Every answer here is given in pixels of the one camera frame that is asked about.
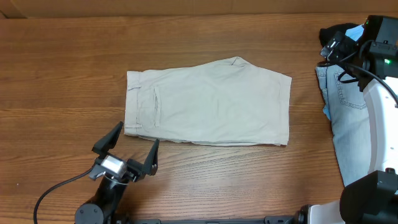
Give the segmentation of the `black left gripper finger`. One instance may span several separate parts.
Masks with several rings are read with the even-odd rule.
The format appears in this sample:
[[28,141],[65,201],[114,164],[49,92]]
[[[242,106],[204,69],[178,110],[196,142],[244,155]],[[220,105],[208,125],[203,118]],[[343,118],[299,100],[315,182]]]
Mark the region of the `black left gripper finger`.
[[158,169],[158,149],[160,141],[156,139],[142,166],[142,172],[146,175],[155,175]]
[[120,121],[108,134],[94,144],[92,151],[98,154],[100,159],[104,159],[108,155],[108,151],[115,147],[123,124],[124,123]]

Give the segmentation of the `beige khaki shorts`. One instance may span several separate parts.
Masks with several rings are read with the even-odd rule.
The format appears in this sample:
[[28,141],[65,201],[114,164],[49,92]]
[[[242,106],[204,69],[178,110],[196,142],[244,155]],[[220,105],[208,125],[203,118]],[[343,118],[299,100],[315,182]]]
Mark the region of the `beige khaki shorts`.
[[291,84],[241,57],[129,71],[124,132],[211,146],[287,145]]

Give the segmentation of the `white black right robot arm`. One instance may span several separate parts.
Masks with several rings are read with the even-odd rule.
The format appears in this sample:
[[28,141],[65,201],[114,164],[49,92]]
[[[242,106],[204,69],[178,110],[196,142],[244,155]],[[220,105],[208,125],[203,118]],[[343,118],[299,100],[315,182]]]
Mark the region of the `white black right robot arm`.
[[291,223],[397,222],[397,19],[322,28],[316,66],[343,179],[339,200],[306,205]]

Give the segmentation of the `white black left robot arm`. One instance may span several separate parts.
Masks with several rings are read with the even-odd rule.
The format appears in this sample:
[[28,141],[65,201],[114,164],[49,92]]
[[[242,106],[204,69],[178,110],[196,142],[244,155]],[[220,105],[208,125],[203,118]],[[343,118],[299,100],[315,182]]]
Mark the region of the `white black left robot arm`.
[[111,154],[122,131],[123,122],[119,122],[107,135],[97,141],[92,151],[98,155],[89,178],[102,181],[92,198],[81,205],[75,213],[75,223],[132,223],[128,214],[117,213],[124,191],[131,182],[155,175],[158,169],[158,148],[156,139],[144,161],[123,160]]

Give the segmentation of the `light blue denim jeans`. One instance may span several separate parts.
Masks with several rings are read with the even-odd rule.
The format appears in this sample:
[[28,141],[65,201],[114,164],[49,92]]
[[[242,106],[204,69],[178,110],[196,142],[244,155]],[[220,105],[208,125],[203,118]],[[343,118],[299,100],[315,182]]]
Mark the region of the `light blue denim jeans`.
[[369,115],[363,93],[337,65],[315,68],[325,106],[331,121],[333,145],[345,186],[366,176],[371,161]]

